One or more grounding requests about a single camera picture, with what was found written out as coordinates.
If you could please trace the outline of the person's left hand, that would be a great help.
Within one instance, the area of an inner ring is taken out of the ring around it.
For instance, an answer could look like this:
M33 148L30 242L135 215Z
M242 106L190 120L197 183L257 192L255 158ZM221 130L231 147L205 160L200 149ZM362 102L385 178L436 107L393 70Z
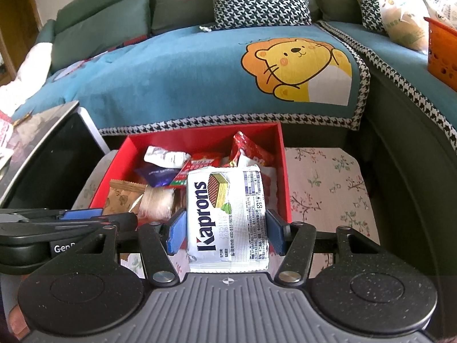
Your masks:
M15 305L9 312L8 323L10 331L19 340L22 340L30 332L19 305Z

